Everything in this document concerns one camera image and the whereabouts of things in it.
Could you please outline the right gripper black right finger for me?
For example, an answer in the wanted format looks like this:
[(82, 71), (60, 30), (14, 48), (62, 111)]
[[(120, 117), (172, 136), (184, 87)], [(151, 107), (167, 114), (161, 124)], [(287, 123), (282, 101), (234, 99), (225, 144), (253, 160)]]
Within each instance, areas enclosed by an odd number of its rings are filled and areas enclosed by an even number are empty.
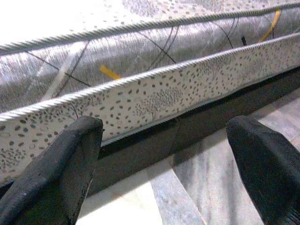
[(264, 225), (300, 225), (300, 152), (248, 116), (226, 124), (242, 183)]

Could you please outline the white quilted mattress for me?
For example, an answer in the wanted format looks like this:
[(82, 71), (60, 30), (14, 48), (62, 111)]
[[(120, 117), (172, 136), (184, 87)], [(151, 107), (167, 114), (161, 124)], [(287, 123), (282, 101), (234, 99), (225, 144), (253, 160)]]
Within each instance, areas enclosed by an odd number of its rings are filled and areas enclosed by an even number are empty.
[(0, 0), (0, 185), (87, 115), (140, 131), (300, 66), (300, 0)]

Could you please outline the black bed frame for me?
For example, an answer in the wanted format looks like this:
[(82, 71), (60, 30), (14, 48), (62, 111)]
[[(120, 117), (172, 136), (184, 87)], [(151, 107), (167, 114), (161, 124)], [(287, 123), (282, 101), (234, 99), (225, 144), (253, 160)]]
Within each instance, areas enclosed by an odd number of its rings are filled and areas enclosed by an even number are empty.
[(88, 195), (191, 146), (223, 128), (231, 118), (251, 114), (297, 88), (300, 67), (103, 146)]

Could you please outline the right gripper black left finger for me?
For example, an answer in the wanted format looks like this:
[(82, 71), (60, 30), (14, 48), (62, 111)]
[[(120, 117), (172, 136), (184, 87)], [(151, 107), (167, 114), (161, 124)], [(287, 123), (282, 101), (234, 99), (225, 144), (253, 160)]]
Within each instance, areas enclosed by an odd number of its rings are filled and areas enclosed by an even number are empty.
[(0, 225), (75, 225), (95, 173), (103, 122), (63, 129), (0, 198)]

